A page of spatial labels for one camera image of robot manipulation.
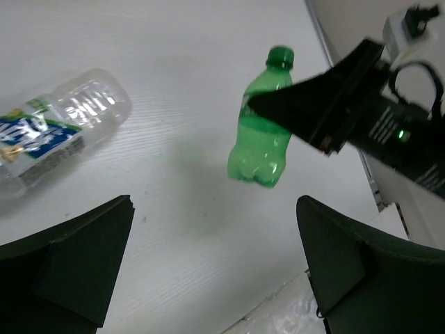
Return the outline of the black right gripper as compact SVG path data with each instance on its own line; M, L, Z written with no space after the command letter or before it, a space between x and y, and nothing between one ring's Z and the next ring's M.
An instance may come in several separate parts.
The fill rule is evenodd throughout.
M287 88L253 96L248 106L320 151L344 143L359 149L425 190L444 197L444 81L432 64L410 61L392 68L383 45L365 38L326 72ZM398 75L420 67L432 79L435 98L426 109L398 90ZM346 109L363 115L348 141L333 145Z

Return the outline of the green plastic bottle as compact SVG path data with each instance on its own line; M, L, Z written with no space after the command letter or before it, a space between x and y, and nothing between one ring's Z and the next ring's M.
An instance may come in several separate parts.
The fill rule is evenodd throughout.
M286 151L291 133L249 106L252 97L292 84L294 52L285 45L272 47L266 69L245 89L238 116L237 136L227 162L228 177L273 188L286 167Z

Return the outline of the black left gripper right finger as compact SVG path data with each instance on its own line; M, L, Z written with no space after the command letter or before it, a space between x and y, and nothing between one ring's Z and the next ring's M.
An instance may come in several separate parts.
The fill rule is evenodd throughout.
M444 251L296 203L318 316L327 333L443 333Z

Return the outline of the blue white label bottle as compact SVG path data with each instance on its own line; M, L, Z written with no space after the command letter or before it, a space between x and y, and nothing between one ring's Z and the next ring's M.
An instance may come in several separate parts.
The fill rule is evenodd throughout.
M22 196L66 160L108 140L131 110L117 79L91 69L1 112L1 197Z

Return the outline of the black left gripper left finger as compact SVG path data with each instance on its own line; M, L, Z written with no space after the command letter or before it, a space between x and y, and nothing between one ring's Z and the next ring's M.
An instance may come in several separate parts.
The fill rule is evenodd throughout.
M2 333L103 327L134 218L128 195L1 246Z

